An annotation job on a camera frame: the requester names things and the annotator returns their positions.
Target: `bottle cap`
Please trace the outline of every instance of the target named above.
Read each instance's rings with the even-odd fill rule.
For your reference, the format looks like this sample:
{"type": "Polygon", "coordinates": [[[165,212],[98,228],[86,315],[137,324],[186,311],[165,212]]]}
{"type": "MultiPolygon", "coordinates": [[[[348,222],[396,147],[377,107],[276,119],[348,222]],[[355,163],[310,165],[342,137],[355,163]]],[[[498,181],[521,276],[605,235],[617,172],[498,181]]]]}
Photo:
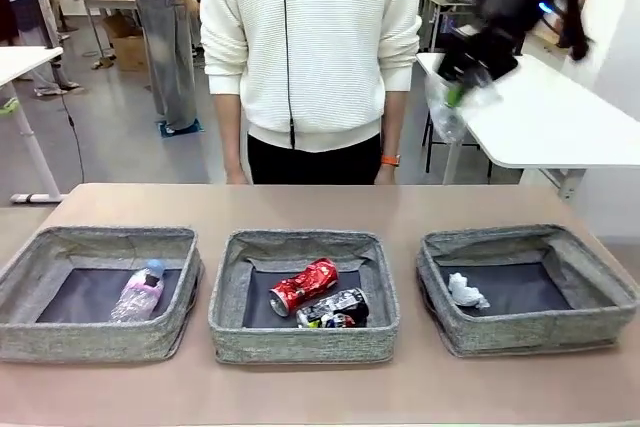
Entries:
{"type": "Polygon", "coordinates": [[[147,262],[147,269],[153,272],[153,274],[159,279],[162,278],[162,275],[164,274],[164,264],[158,259],[151,259],[147,262]]]}

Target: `soda can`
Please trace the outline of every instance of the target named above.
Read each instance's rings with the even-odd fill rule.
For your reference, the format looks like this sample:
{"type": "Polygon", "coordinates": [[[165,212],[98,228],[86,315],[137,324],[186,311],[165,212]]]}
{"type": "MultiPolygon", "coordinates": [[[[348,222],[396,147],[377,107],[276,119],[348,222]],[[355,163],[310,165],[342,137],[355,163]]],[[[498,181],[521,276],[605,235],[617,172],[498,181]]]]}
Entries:
{"type": "Polygon", "coordinates": [[[356,327],[353,317],[344,314],[324,314],[320,320],[310,322],[307,328],[310,329],[346,329],[356,327]]]}
{"type": "Polygon", "coordinates": [[[316,329],[365,327],[368,316],[369,304],[361,289],[342,290],[309,307],[301,308],[296,314],[298,327],[316,329]]]}
{"type": "Polygon", "coordinates": [[[329,290],[338,281],[338,269],[327,259],[309,264],[295,277],[278,282],[271,289],[269,303],[276,314],[287,317],[304,302],[329,290]]]}

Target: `ribbed knit sweater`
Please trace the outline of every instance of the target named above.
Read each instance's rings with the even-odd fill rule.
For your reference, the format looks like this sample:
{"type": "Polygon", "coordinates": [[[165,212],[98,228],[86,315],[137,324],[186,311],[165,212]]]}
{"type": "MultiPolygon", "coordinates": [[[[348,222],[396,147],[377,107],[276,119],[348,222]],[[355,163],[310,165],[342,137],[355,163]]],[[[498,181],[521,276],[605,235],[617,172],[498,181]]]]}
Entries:
{"type": "MultiPolygon", "coordinates": [[[[408,91],[418,0],[286,0],[296,148],[339,149],[380,132],[386,91],[408,91]]],[[[202,0],[212,94],[239,94],[249,134],[289,147],[284,0],[202,0]]]]}

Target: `storage basket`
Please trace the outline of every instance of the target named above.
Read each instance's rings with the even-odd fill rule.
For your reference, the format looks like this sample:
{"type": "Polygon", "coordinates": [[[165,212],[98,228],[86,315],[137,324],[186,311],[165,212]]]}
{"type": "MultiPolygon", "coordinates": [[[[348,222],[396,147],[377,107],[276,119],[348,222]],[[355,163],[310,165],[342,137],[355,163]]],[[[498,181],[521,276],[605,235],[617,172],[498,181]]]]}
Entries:
{"type": "Polygon", "coordinates": [[[200,267],[196,234],[189,229],[46,229],[0,272],[0,359],[166,359],[182,337],[200,267]],[[124,285],[151,259],[166,269],[151,319],[109,322],[124,285]]]}
{"type": "Polygon", "coordinates": [[[227,242],[209,308],[217,359],[240,364],[389,360],[399,320],[382,246],[362,232],[236,232],[227,242]],[[370,309],[367,327],[299,329],[295,316],[283,319],[271,309],[269,289],[322,257],[330,258],[339,272],[333,292],[352,287],[364,291],[370,309]]]}
{"type": "Polygon", "coordinates": [[[582,241],[552,225],[427,235],[418,284],[443,341],[458,356],[532,354],[609,346],[633,318],[638,290],[582,241]],[[460,272],[491,307],[455,305],[460,272]]]}

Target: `cardboard box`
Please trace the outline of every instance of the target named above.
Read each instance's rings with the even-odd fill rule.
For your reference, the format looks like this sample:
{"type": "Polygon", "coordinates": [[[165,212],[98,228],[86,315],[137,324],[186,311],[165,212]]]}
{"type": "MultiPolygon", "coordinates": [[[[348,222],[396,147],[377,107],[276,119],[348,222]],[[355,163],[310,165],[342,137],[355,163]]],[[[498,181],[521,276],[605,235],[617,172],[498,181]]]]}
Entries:
{"type": "Polygon", "coordinates": [[[121,13],[104,19],[103,26],[113,44],[118,68],[123,72],[148,72],[142,30],[121,13]]]}

